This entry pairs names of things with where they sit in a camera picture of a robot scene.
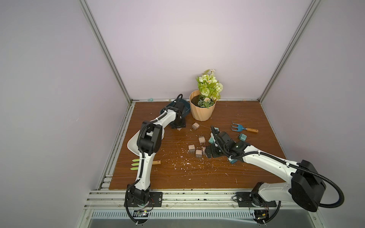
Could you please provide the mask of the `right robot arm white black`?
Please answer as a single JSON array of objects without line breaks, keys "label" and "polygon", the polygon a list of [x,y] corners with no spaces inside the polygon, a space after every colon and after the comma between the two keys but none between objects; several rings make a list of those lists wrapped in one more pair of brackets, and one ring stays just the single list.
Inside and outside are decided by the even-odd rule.
[{"label": "right robot arm white black", "polygon": [[[337,184],[319,174],[312,163],[289,161],[264,152],[246,141],[234,141],[226,132],[211,126],[213,144],[205,152],[209,158],[225,156],[229,161],[237,160],[262,168],[282,179],[282,183],[258,182],[249,193],[252,205],[261,207],[272,201],[294,202],[301,208],[316,212],[321,208],[337,208],[345,201],[345,195]],[[338,193],[334,203],[321,203],[326,185]]]}]

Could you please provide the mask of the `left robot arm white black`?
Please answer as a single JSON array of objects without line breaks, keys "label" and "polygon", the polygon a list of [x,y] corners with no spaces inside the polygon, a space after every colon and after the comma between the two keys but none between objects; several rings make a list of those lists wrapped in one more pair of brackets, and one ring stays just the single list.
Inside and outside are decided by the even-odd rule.
[{"label": "left robot arm white black", "polygon": [[136,180],[127,187],[128,200],[134,200],[138,204],[147,204],[153,161],[160,150],[164,129],[168,125],[172,129],[185,128],[187,113],[189,113],[189,109],[185,107],[183,95],[179,94],[173,102],[161,110],[158,117],[144,121],[141,129],[128,141],[127,148],[139,156]]}]

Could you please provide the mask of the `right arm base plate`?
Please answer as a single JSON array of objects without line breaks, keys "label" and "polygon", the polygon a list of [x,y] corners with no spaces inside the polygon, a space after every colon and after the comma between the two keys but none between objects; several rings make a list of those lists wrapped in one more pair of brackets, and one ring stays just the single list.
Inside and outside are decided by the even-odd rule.
[{"label": "right arm base plate", "polygon": [[275,201],[265,201],[251,192],[236,192],[232,199],[238,203],[239,207],[277,207]]}]

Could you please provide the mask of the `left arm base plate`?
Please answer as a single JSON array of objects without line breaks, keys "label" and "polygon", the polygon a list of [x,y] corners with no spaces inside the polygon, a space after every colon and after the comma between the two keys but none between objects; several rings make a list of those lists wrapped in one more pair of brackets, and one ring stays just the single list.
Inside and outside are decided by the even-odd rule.
[{"label": "left arm base plate", "polygon": [[161,207],[163,200],[162,192],[128,193],[125,207]]}]

